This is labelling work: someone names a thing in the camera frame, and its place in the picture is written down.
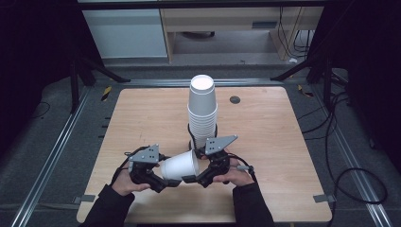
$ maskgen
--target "wooden table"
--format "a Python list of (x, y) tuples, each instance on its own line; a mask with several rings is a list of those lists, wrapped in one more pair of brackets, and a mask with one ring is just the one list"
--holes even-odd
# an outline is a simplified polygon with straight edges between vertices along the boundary
[[(327, 202), (298, 122), (281, 87), (218, 87), (218, 136), (237, 134), (228, 148), (254, 166), (263, 197), (276, 222), (328, 221)], [(86, 195), (97, 195), (110, 183), (115, 169), (140, 146), (160, 145), (173, 156), (188, 151), (187, 99), (189, 88), (126, 89), (120, 94), (105, 135)], [(230, 102), (239, 96), (240, 103)], [(208, 161), (200, 161), (203, 171)], [(158, 168), (155, 173), (162, 176)], [(160, 194), (134, 193), (127, 222), (187, 223), (235, 222), (231, 184), (182, 183)], [(83, 222), (92, 202), (83, 202), (78, 221)]]

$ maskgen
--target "black cable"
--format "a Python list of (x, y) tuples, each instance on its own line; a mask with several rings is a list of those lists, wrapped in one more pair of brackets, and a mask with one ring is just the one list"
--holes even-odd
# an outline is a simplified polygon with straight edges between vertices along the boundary
[(322, 109), (322, 108), (323, 108), (323, 106), (321, 106), (321, 107), (319, 107), (318, 109), (313, 110), (313, 111), (311, 111), (311, 112), (309, 112), (309, 113), (306, 113), (306, 114), (304, 114), (304, 115), (298, 117), (297, 120), (301, 120), (302, 118), (304, 118), (304, 117), (306, 117), (306, 116), (308, 116), (308, 115), (311, 115), (311, 114), (317, 112), (318, 110), (320, 110), (320, 109)]
[[(335, 96), (335, 97), (332, 99), (332, 101), (331, 101), (331, 105), (332, 105), (332, 106), (329, 107), (329, 109), (331, 110), (331, 111), (330, 111), (331, 117), (330, 117), (330, 121), (329, 121), (329, 124), (328, 124), (328, 126), (327, 126), (327, 129), (326, 129), (325, 138), (324, 138), (324, 154), (325, 154), (326, 166), (327, 166), (327, 170), (328, 170), (328, 172), (329, 172), (329, 176), (330, 176), (331, 180), (333, 181), (333, 183), (334, 183), (334, 185), (335, 185), (335, 186), (334, 186), (334, 193), (333, 193), (333, 195), (334, 195), (335, 197), (337, 197), (337, 193), (338, 193), (338, 190), (339, 190), (339, 191), (341, 191), (345, 196), (347, 196), (348, 198), (350, 198), (351, 200), (354, 200), (354, 201), (359, 201), (359, 202), (368, 203), (368, 204), (380, 204), (380, 203), (383, 203), (383, 202), (388, 198), (388, 191), (387, 191), (386, 185), (385, 185), (373, 172), (371, 172), (371, 171), (369, 171), (369, 170), (367, 170), (367, 169), (364, 169), (364, 168), (360, 168), (360, 167), (350, 167), (350, 168), (344, 169), (344, 170), (341, 172), (341, 174), (340, 174), (336, 179), (334, 178), (332, 169), (331, 169), (331, 167), (330, 167), (329, 158), (328, 158), (328, 133), (329, 133), (329, 131), (330, 131), (331, 124), (333, 123), (333, 119), (336, 118), (335, 110), (336, 110), (336, 105), (337, 105), (338, 103), (340, 103), (340, 101), (338, 101), (338, 98), (339, 98), (339, 97), (340, 97), (340, 96), (337, 95), (337, 96)], [(351, 193), (347, 192), (345, 189), (343, 189), (342, 187), (340, 187), (340, 180), (341, 180), (341, 178), (342, 178), (346, 173), (348, 173), (348, 172), (350, 172), (350, 171), (363, 171), (363, 172), (368, 173), (369, 175), (371, 175), (376, 181), (379, 182), (379, 184), (381, 185), (381, 187), (384, 189), (384, 195), (383, 195), (383, 197), (382, 197), (380, 200), (378, 200), (378, 201), (366, 201), (366, 200), (360, 199), (360, 198), (358, 198), (358, 197), (356, 197), (356, 196), (353, 196)], [(327, 226), (331, 226), (331, 225), (332, 225), (334, 216), (335, 216), (335, 214), (336, 214), (336, 208), (337, 208), (337, 202), (334, 201), (334, 202), (333, 202), (333, 207), (332, 207), (332, 218), (331, 218), (330, 221), (327, 223)]]
[[(342, 96), (342, 95), (344, 95), (344, 94), (345, 94), (345, 92), (341, 92), (341, 93), (337, 94), (337, 95), (333, 98), (333, 100), (335, 100), (335, 102), (337, 102), (337, 103), (333, 103), (333, 100), (332, 100), (332, 102), (330, 103), (330, 107), (331, 107), (330, 109), (332, 109), (332, 108), (333, 108), (335, 105), (337, 105), (339, 102), (341, 102), (341, 101), (343, 101), (343, 100), (346, 100), (346, 99), (343, 99), (343, 100), (337, 101), (338, 97), (339, 97), (339, 96)], [(310, 132), (312, 132), (312, 131), (318, 130), (319, 128), (321, 128), (321, 127), (328, 121), (328, 119), (330, 119), (331, 116), (332, 116), (332, 112), (329, 112), (329, 115), (324, 119), (324, 121), (323, 121), (320, 125), (318, 125), (318, 126), (312, 128), (312, 129), (310, 129), (310, 130), (302, 131), (302, 134), (306, 134), (306, 133), (310, 133)]]
[[(287, 55), (289, 55), (292, 58), (301, 58), (302, 56), (298, 56), (298, 55), (294, 55), (291, 53), (291, 51), (289, 50), (289, 45), (288, 45), (288, 40), (287, 40), (287, 36), (286, 36), (286, 32), (284, 31), (284, 27), (282, 24), (282, 20), (283, 20), (283, 7), (280, 7), (280, 17), (279, 17), (279, 23), (278, 23), (278, 27), (277, 27), (277, 35), (278, 35), (278, 39), (281, 43), (281, 45), (284, 47), (284, 49), (286, 50)], [(286, 45), (284, 45), (281, 37), (280, 37), (280, 27), (283, 31), (283, 35), (284, 35), (284, 39), (285, 39), (285, 43)]]
[(253, 181), (254, 181), (255, 183), (257, 183), (256, 176), (254, 175), (253, 166), (248, 165), (248, 163), (245, 162), (245, 160), (243, 160), (242, 158), (240, 158), (240, 157), (239, 157), (238, 155), (236, 155), (236, 154), (229, 153), (228, 156), (229, 156), (230, 158), (235, 158), (235, 159), (241, 161), (245, 166), (247, 166), (247, 167), (249, 168), (249, 169), (248, 169), (248, 173), (251, 175)]
[(44, 113), (41, 113), (41, 114), (39, 114), (39, 115), (32, 116), (32, 117), (30, 117), (30, 118), (34, 119), (34, 118), (41, 117), (41, 116), (47, 114), (47, 112), (50, 110), (50, 104), (49, 104), (49, 103), (47, 103), (47, 102), (40, 102), (40, 103), (46, 104), (46, 105), (47, 105), (47, 109), (44, 111)]

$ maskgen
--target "metal bar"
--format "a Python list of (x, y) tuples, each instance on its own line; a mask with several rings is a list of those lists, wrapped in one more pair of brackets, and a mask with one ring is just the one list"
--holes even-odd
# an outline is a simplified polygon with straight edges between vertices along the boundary
[[(312, 89), (314, 93), (317, 94), (317, 98), (321, 105), (323, 105), (322, 101), (322, 93), (320, 89), (315, 87), (316, 85), (312, 85)], [(323, 109), (324, 114), (328, 116), (328, 112), (326, 109)], [(334, 135), (337, 145), (340, 148), (340, 152), (342, 157), (344, 158), (345, 163), (348, 167), (361, 167), (361, 164), (357, 160), (357, 157), (354, 155), (350, 146), (348, 145), (347, 140), (345, 139), (340, 127), (334, 128)], [(378, 196), (375, 193), (374, 188), (372, 187), (367, 175), (364, 172), (352, 172), (352, 177), (357, 186), (360, 196), (366, 201), (378, 201)], [(369, 213), (372, 216), (372, 219), (375, 222), (376, 226), (380, 227), (392, 227), (392, 222), (390, 221), (386, 211), (384, 210), (383, 205), (381, 204), (366, 204)]]
[(90, 87), (84, 87), (84, 88), (85, 89), (82, 91), (82, 95), (80, 98), (81, 101), (80, 104), (78, 105), (77, 110), (74, 113), (71, 113), (70, 116), (68, 117), (68, 120), (65, 123), (64, 128), (62, 129), (61, 134), (55, 146), (52, 148), (46, 162), (44, 163), (44, 166), (42, 167), (41, 172), (39, 173), (38, 178), (35, 181), (35, 184), (33, 184), (26, 199), (24, 200), (24, 203), (21, 205), (17, 214), (15, 215), (14, 220), (12, 221), (11, 224), (12, 227), (26, 226), (30, 216), (32, 215), (33, 210), (35, 209), (35, 206), (38, 204), (39, 198), (44, 192), (44, 188), (46, 187), (46, 184), (57, 162), (59, 161), (59, 158), (62, 154), (65, 144), (67, 143), (68, 138), (77, 123), (80, 113), (82, 112), (83, 106), (85, 105), (85, 102), (87, 100), (87, 96), (91, 91)]
[[(132, 79), (122, 83), (123, 86), (133, 87), (188, 87), (191, 79)], [(278, 86), (284, 82), (267, 79), (214, 79), (216, 86)]]
[(199, 9), (199, 8), (279, 8), (279, 7), (324, 7), (348, 0), (225, 0), (225, 1), (140, 1), (59, 4), (59, 7), (74, 7), (81, 10), (104, 9)]

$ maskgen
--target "stacked cup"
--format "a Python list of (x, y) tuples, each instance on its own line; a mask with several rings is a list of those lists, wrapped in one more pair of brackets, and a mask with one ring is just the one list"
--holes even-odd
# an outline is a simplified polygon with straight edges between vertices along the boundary
[(191, 79), (188, 100), (189, 130), (193, 135), (192, 149), (205, 146), (206, 138), (215, 137), (218, 119), (215, 83), (207, 75)]

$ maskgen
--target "wire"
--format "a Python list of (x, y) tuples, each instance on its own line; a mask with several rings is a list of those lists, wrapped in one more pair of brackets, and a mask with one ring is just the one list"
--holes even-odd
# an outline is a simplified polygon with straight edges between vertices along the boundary
[[(287, 55), (289, 55), (290, 57), (292, 57), (292, 58), (301, 58), (301, 57), (303, 57), (303, 56), (294, 55), (289, 50), (288, 40), (287, 40), (286, 32), (284, 31), (282, 20), (283, 20), (283, 7), (280, 7), (280, 17), (279, 17), (279, 23), (278, 23), (278, 27), (277, 27), (277, 34), (278, 34), (278, 39), (280, 40), (281, 45), (284, 47), (284, 49), (286, 50)], [(281, 27), (281, 29), (283, 31), (283, 35), (284, 35), (284, 39), (285, 39), (286, 45), (284, 45), (284, 42), (280, 37), (280, 27)]]
[(254, 171), (253, 171), (253, 166), (248, 165), (248, 163), (245, 162), (245, 160), (243, 160), (242, 158), (240, 158), (240, 157), (237, 156), (236, 154), (229, 153), (228, 156), (229, 156), (230, 158), (235, 158), (235, 159), (241, 161), (245, 166), (247, 166), (247, 167), (249, 168), (248, 173), (251, 175), (253, 181), (254, 181), (255, 183), (257, 183), (257, 179), (256, 179), (256, 176), (254, 175)]
[[(338, 98), (340, 97), (340, 95), (343, 95), (343, 94), (344, 94), (344, 93), (338, 94), (338, 95), (335, 96), (335, 97), (332, 99), (332, 101), (331, 101), (331, 107), (329, 107), (329, 109), (331, 110), (331, 111), (330, 111), (331, 117), (330, 117), (330, 121), (329, 121), (329, 124), (328, 124), (328, 126), (327, 126), (327, 129), (326, 129), (325, 137), (324, 137), (324, 154), (325, 154), (326, 166), (327, 166), (327, 170), (328, 170), (328, 172), (329, 172), (329, 176), (330, 176), (331, 180), (333, 181), (333, 183), (334, 183), (334, 185), (335, 185), (335, 186), (334, 186), (334, 193), (333, 193), (333, 195), (334, 195), (335, 197), (337, 197), (337, 193), (338, 193), (338, 190), (339, 190), (339, 191), (341, 191), (345, 196), (347, 196), (348, 198), (350, 198), (351, 200), (359, 201), (359, 202), (363, 202), (363, 203), (368, 203), (368, 204), (380, 204), (380, 203), (384, 202), (384, 201), (387, 199), (387, 197), (388, 197), (388, 191), (387, 191), (386, 185), (385, 185), (373, 172), (371, 172), (371, 171), (369, 171), (369, 170), (367, 170), (367, 169), (364, 169), (364, 168), (360, 168), (360, 167), (350, 167), (350, 168), (344, 169), (344, 170), (341, 172), (341, 174), (335, 179), (335, 178), (334, 178), (334, 175), (333, 175), (333, 172), (332, 172), (332, 169), (331, 169), (331, 167), (330, 167), (330, 162), (329, 162), (329, 158), (328, 158), (328, 135), (329, 135), (329, 131), (330, 131), (330, 128), (331, 128), (331, 124), (333, 123), (333, 120), (336, 118), (336, 116), (335, 116), (336, 105), (342, 101), (342, 100), (338, 101)], [(342, 187), (340, 187), (340, 180), (341, 180), (341, 178), (342, 178), (343, 176), (345, 176), (345, 174), (348, 173), (348, 172), (350, 172), (350, 171), (363, 171), (363, 172), (365, 172), (365, 173), (368, 173), (370, 176), (372, 176), (376, 181), (379, 182), (379, 184), (380, 184), (381, 187), (383, 188), (383, 190), (384, 190), (384, 195), (383, 195), (383, 197), (382, 197), (380, 200), (378, 200), (378, 201), (366, 201), (366, 200), (360, 199), (360, 198), (358, 198), (358, 197), (356, 197), (356, 196), (353, 196), (351, 193), (347, 192), (345, 189), (343, 189)], [(330, 221), (327, 223), (327, 226), (331, 226), (331, 225), (332, 225), (334, 216), (335, 216), (335, 214), (336, 214), (336, 208), (337, 208), (337, 202), (334, 201), (334, 202), (333, 202), (333, 207), (332, 207), (332, 218), (331, 218)]]
[(34, 119), (34, 118), (38, 118), (38, 117), (44, 116), (44, 115), (47, 114), (47, 112), (50, 110), (50, 104), (48, 104), (47, 102), (40, 102), (40, 103), (46, 104), (46, 105), (47, 105), (47, 109), (44, 111), (44, 113), (41, 113), (41, 114), (39, 114), (39, 115), (32, 116), (32, 117), (30, 117), (30, 118)]

